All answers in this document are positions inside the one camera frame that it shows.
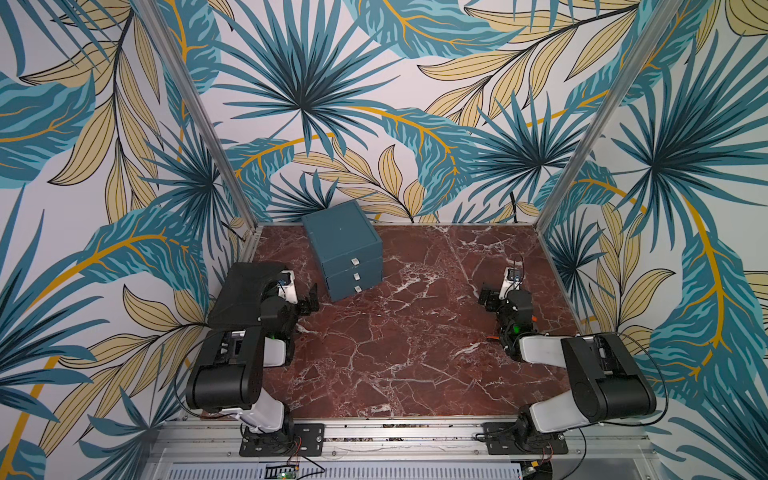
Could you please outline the teal drawer cabinet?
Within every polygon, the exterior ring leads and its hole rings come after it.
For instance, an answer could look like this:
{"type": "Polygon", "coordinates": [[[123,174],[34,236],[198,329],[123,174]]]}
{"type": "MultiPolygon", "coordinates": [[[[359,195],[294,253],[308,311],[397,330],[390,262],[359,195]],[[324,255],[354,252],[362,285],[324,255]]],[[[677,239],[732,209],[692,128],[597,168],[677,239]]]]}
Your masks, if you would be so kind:
{"type": "Polygon", "coordinates": [[[332,302],[382,281],[382,240],[357,201],[305,215],[302,224],[332,302]]]}

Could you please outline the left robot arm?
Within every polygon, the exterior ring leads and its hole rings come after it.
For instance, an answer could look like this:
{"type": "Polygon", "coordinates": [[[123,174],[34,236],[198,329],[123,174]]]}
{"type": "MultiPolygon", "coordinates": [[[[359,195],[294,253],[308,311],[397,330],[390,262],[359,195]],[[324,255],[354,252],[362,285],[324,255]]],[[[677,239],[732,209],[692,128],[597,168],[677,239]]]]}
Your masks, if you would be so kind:
{"type": "Polygon", "coordinates": [[[185,387],[188,407],[233,417],[250,434],[291,436],[289,408],[264,389],[264,371],[290,364],[298,319],[318,310],[316,286],[292,303],[276,285],[273,293],[215,312],[185,387]]]}

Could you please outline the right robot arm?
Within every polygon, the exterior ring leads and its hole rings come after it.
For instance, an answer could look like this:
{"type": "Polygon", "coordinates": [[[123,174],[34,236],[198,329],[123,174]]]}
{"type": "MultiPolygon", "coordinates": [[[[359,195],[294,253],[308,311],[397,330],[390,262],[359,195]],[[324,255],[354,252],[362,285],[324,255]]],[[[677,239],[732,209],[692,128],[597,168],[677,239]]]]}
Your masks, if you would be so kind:
{"type": "Polygon", "coordinates": [[[655,412],[656,394],[617,334],[542,334],[532,295],[522,289],[485,286],[478,303],[496,315],[498,343],[511,359],[561,368],[569,381],[565,392],[523,406],[513,422],[483,424],[477,439],[489,454],[563,454],[568,430],[655,412]]]}

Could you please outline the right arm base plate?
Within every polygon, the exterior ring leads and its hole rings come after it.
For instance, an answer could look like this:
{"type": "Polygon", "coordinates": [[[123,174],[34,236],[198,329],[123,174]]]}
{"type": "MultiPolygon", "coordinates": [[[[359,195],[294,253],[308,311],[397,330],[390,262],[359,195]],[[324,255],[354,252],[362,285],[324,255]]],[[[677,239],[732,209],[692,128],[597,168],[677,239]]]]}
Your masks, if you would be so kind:
{"type": "Polygon", "coordinates": [[[541,433],[523,422],[486,422],[478,439],[489,455],[563,455],[568,446],[562,432],[541,433]]]}

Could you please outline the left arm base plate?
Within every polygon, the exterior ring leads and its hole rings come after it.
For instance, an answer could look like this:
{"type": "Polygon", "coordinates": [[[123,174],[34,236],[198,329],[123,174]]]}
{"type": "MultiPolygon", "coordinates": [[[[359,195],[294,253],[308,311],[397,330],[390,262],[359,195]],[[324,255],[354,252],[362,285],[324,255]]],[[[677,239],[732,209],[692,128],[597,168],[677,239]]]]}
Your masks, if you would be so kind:
{"type": "Polygon", "coordinates": [[[273,433],[258,433],[241,426],[240,457],[319,457],[322,455],[325,425],[299,423],[273,433]]]}

